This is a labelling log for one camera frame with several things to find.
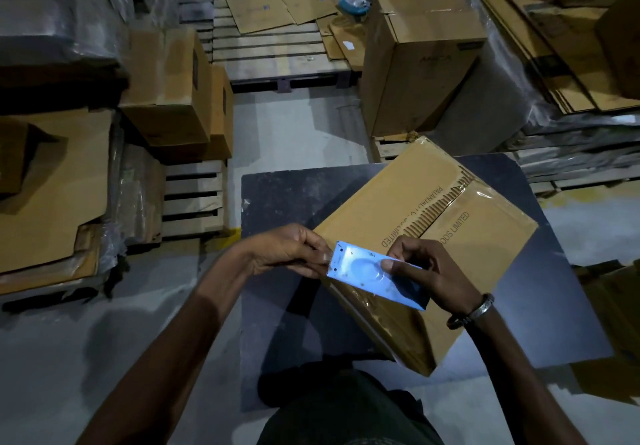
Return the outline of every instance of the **bracelet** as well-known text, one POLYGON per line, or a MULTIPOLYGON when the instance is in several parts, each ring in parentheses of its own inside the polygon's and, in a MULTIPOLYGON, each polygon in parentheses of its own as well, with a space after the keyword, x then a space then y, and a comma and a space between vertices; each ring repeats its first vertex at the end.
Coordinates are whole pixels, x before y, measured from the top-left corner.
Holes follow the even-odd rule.
POLYGON ((471 322, 476 320, 480 315, 484 314, 487 310, 489 310, 493 306, 494 297, 490 293, 485 293, 483 295, 482 304, 476 310, 471 312, 466 317, 458 318, 452 315, 449 320, 447 320, 447 327, 450 329, 460 328, 466 325, 469 325, 471 322))

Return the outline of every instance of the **dark tabletop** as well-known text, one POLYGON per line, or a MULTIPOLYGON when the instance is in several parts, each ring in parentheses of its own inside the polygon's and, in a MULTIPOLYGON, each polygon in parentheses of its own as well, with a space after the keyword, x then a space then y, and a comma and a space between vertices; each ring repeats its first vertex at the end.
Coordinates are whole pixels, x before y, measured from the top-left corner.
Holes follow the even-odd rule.
MULTIPOLYGON (((606 335, 517 164, 503 154, 458 159, 540 226, 493 292, 496 307, 533 366, 610 356, 606 335)), ((313 229, 384 167, 369 164, 245 175, 242 235, 290 222, 313 229)), ((245 411, 264 406, 257 390, 261 375, 345 355, 388 389, 486 374, 466 332, 426 378, 382 360, 368 336, 317 280, 279 268, 246 285, 241 335, 245 411)))

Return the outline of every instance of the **dark green shirt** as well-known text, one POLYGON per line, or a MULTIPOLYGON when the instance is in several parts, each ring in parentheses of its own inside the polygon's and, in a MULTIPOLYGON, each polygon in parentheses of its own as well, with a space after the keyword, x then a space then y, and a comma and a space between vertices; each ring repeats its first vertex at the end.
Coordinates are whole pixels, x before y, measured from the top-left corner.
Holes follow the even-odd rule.
POLYGON ((424 419, 410 419, 373 380, 353 369, 279 409, 258 445, 444 445, 424 419))

